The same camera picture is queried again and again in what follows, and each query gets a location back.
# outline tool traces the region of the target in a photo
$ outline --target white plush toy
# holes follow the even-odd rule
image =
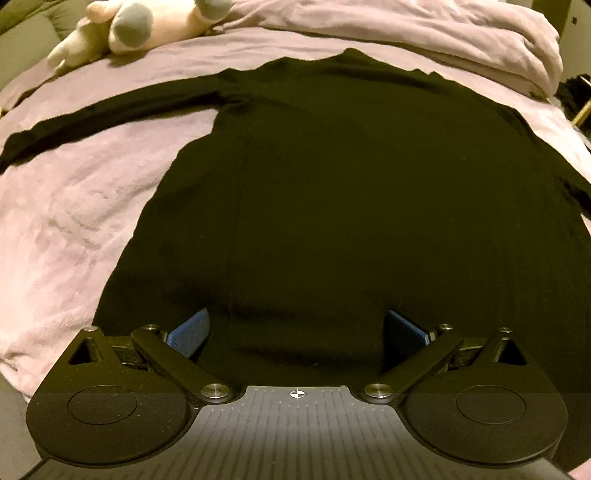
[[[232,0],[99,0],[48,56],[50,67],[81,66],[109,50],[147,51],[203,35],[223,20]]]
[[[76,68],[99,60],[109,52],[110,26],[82,18],[76,29],[51,51],[47,57],[48,65],[52,69]]]

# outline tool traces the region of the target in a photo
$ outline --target triangular cutout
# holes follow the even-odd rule
[[[94,338],[85,338],[81,341],[74,355],[68,362],[70,365],[91,364],[102,360],[99,347]]]
[[[513,340],[506,340],[501,351],[498,362],[509,365],[527,365],[524,356],[521,354]]]

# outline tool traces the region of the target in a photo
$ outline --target wooden furniture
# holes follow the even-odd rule
[[[584,77],[579,78],[582,81],[584,81],[587,85],[589,85],[589,87],[591,87],[591,82],[589,82]],[[585,106],[581,109],[577,116],[573,118],[571,124],[573,124],[576,127],[580,127],[581,125],[583,125],[583,123],[585,123],[585,120],[587,120],[589,114],[591,114],[591,99],[589,99],[589,101],[585,104]]]

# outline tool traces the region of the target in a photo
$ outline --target metal bolt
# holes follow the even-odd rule
[[[445,332],[449,332],[450,330],[453,330],[453,326],[451,326],[449,323],[442,323],[441,325],[437,326],[437,333],[439,335],[443,335]]]
[[[150,332],[154,332],[157,333],[160,331],[160,327],[158,325],[154,325],[153,323],[150,323],[149,325],[144,325],[144,330],[149,330]]]
[[[230,389],[221,383],[212,383],[205,385],[201,389],[201,394],[207,398],[223,398],[230,394]]]
[[[379,398],[380,400],[383,398],[388,398],[392,393],[392,387],[383,383],[371,383],[367,387],[363,389],[365,394],[368,397],[372,398]]]

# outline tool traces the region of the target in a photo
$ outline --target wall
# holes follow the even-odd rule
[[[564,63],[561,81],[591,74],[591,7],[584,0],[572,1],[560,40],[560,55]]]
[[[569,16],[571,0],[534,0],[532,8],[544,14],[552,26],[562,36]]]

